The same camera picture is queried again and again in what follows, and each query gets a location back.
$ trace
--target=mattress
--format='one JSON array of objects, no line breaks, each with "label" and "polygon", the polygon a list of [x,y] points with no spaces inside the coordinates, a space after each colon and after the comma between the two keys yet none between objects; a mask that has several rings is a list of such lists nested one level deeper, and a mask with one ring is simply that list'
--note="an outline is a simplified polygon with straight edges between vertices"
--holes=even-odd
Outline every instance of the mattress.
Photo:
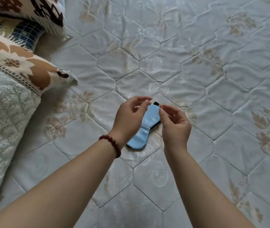
[{"label": "mattress", "polygon": [[[121,103],[182,109],[188,150],[256,227],[270,227],[270,0],[65,0],[67,31],[37,54],[79,82],[52,89],[0,190],[0,210],[110,131]],[[191,227],[162,127],[123,148],[75,227]]]}]

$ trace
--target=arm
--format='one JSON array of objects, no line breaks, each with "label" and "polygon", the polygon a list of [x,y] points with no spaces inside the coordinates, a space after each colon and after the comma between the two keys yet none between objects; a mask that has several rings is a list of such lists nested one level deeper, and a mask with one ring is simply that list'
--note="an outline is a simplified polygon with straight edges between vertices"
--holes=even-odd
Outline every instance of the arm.
[{"label": "arm", "polygon": [[168,105],[160,107],[164,153],[192,226],[254,228],[188,153],[191,124],[185,114]]},{"label": "arm", "polygon": [[[108,134],[120,148],[139,130],[151,99],[135,96],[118,109]],[[109,141],[97,141],[2,210],[0,228],[73,227],[115,157]]]}]

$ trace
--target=blue sleep mask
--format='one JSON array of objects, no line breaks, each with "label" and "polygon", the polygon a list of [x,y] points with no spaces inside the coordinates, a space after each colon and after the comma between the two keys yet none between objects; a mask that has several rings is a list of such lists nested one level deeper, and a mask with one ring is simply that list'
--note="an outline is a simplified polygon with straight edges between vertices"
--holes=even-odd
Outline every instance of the blue sleep mask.
[{"label": "blue sleep mask", "polygon": [[132,149],[142,149],[148,142],[150,130],[158,123],[160,123],[159,103],[154,102],[152,105],[148,106],[148,110],[143,116],[140,129],[127,145]]}]

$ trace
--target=forearm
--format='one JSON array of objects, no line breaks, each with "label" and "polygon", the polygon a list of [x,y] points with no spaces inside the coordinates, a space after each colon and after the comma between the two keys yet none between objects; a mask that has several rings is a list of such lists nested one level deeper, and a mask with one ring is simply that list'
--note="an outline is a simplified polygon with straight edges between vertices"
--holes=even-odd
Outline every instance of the forearm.
[{"label": "forearm", "polygon": [[100,140],[0,212],[0,228],[73,227],[116,157]]},{"label": "forearm", "polygon": [[165,155],[194,228],[254,228],[186,150],[165,152]]}]

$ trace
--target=hand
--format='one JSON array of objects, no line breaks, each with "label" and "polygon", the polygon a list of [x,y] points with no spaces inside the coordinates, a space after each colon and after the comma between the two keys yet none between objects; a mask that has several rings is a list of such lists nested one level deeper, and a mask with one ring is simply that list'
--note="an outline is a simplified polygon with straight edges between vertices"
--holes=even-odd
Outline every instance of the hand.
[{"label": "hand", "polygon": [[109,136],[117,141],[121,149],[140,129],[144,113],[151,105],[150,100],[152,98],[148,96],[134,96],[119,107]]},{"label": "hand", "polygon": [[162,123],[164,151],[187,150],[192,126],[185,114],[170,105],[160,105],[159,115]]}]

